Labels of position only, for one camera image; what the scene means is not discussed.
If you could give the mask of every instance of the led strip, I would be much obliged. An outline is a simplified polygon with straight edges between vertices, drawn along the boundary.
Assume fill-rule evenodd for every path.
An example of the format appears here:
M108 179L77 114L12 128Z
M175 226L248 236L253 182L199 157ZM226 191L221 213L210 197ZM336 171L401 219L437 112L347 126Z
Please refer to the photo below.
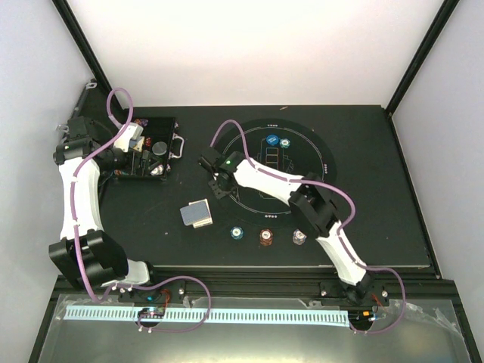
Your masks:
M145 308L132 306L68 306L64 320L137 321ZM167 308L163 318L143 318L142 321L197 323L206 309ZM328 325L348 327L348 312L329 310L282 309L211 309L205 323L219 324L287 324Z

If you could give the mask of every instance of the white wall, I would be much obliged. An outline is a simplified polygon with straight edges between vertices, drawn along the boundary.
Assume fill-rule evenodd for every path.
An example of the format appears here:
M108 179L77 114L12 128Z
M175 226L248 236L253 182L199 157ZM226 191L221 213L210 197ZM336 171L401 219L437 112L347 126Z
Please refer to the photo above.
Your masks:
M136 106L386 106L442 0L69 3Z
M51 1L0 3L2 362L28 361L54 286L48 245L63 215L55 126L90 77Z
M484 2L460 2L394 120L442 273L484 355Z

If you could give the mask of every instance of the black frame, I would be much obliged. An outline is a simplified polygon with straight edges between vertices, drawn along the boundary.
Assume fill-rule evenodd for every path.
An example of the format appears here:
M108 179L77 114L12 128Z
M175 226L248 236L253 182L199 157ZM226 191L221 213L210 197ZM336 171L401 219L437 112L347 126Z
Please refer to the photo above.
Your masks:
M102 67L99 64L90 44L88 43L88 40L85 37L79 23L77 22L76 17L70 9L70 6L67 4L67 0L52 0L52 2L55 4L59 14L67 26L67 29L70 31L72 37L79 47L79 50L82 52L83 57L91 68L96 82L104 92L108 93L112 89L110 83L104 74L104 71L102 70ZM407 296L409 299L450 299L458 317L459 325L461 327L471 360L478 362L481 361L479 351L470 330L469 321L467 320L467 316L462 306L455 283L454 281L442 280L440 278L440 270L437 264L436 256L425 227L424 219L417 202L411 177L408 173L405 158L403 156L402 149L400 148L399 140L397 138L392 120L392 115L395 113L398 105L405 96L406 91L410 87L413 79L417 75L418 70L425 61L427 55L433 47L433 44L438 39L439 34L450 18L452 11L455 9L458 2L458 0L445 0L442 3L439 12L435 16L430 28L427 31L427 34L423 38L423 41L421 42L414 58L409 64L408 69L395 90L391 101L386 107L386 114L388 115L389 124L392 127L397 146L399 147L402 165L405 169L408 183L412 189L414 204L419 213L420 223L426 235L428 251L430 253L430 258L432 259L435 270L435 273L433 273L433 271L428 271L428 269L423 269L418 273L415 271L406 271L405 269L399 270L405 283ZM116 104L116 108L122 112L119 104ZM297 296L303 299L321 299L323 303L326 302L328 305L335 305L335 303L337 303L337 305L346 307L346 302L343 300L336 301L335 299L331 298L321 298L321 291L323 289L337 289L340 285L339 280L333 273L330 272L298 271L295 273L295 271L285 271L283 268L281 268L274 269L270 273L264 271L264 274L261 275L257 268L251 271L238 271L237 269L228 271L226 268L223 270L218 268L178 268L177 271L173 271L169 270L168 268L156 268L156 273L158 278L167 278L189 273L190 275L205 281L213 296ZM399 285L392 277L377 276L375 279L375 284L377 285L377 289L380 289L384 286L391 298L401 298ZM177 286L171 288L174 289L174 294L178 293ZM191 296L203 295L201 288L191 282L184 284L184 290L185 293L188 293ZM31 363L36 362L39 359L43 343L47 336L50 321L54 314L57 298L62 293L70 294L78 292L68 284L64 277L60 276L54 286L45 316L42 320L39 334L30 356L29 362Z

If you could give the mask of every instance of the black corner post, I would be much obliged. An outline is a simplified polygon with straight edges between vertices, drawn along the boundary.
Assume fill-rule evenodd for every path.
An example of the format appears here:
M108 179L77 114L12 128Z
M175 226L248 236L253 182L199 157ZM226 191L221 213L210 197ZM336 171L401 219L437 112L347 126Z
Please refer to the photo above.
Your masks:
M89 68L91 68L98 85L102 87L103 91L109 93L112 90L111 85L107 80L107 77L104 74L104 71L101 68L101 65L99 64L91 46L89 45L87 38L82 32L81 26L77 22L72 9L70 8L69 4L67 4L67 0L52 0L52 2L57 8L62 20L66 24L70 35L74 38L74 41L79 47L79 50L89 65Z
M450 18L458 2L459 0L444 0L444 2L442 3L439 12L433 19L432 24L430 24L430 28L427 30L427 34L423 38L420 46L417 49L417 52L415 53L415 56L413 57L410 65L405 71L405 74L403 75L399 86L395 90L392 99L388 103L388 106L386 106L385 111L388 116L391 117L395 113L397 107L405 96L405 93L410 87L410 84L417 75L418 70L424 63L425 58L427 58L430 49L432 49L433 44L436 42L437 38L439 38L442 29L444 29L444 26L447 24L447 20Z

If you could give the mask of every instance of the metal handle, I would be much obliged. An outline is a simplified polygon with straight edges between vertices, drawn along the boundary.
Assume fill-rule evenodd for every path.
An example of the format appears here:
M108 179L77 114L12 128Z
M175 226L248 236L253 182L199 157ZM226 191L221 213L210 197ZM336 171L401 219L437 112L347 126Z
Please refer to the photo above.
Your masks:
M180 145L180 154L175 155L174 153L170 152L169 153L169 159L180 159L183 155L183 145L185 145L185 139L181 137L180 135L173 134L173 140L178 139L181 140L181 145Z

